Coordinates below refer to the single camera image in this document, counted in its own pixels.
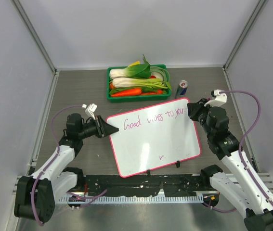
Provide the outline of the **pink framed whiteboard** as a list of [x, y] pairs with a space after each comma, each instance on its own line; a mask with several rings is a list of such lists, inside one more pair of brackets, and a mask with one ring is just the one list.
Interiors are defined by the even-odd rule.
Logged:
[[202, 154], [196, 124], [185, 113], [188, 103], [180, 98], [107, 118], [119, 128], [109, 139], [122, 178]]

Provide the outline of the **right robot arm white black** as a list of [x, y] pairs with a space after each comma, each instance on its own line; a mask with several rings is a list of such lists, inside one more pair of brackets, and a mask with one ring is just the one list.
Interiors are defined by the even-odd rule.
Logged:
[[229, 131], [225, 109], [207, 99], [188, 103], [188, 116], [203, 128], [210, 150], [236, 179], [233, 183], [217, 165], [201, 170], [200, 186], [218, 190], [241, 214], [248, 231], [273, 231], [273, 193], [261, 180], [238, 139]]

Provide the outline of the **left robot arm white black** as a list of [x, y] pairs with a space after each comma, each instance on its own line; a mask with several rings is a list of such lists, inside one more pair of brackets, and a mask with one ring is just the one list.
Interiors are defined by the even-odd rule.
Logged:
[[91, 136], [104, 138], [119, 129], [106, 123], [101, 116], [84, 120], [80, 114], [67, 117], [66, 128], [51, 157], [34, 173], [22, 176], [16, 188], [14, 215], [44, 225], [52, 217], [56, 201], [72, 189], [80, 192], [85, 185], [79, 168], [68, 168]]

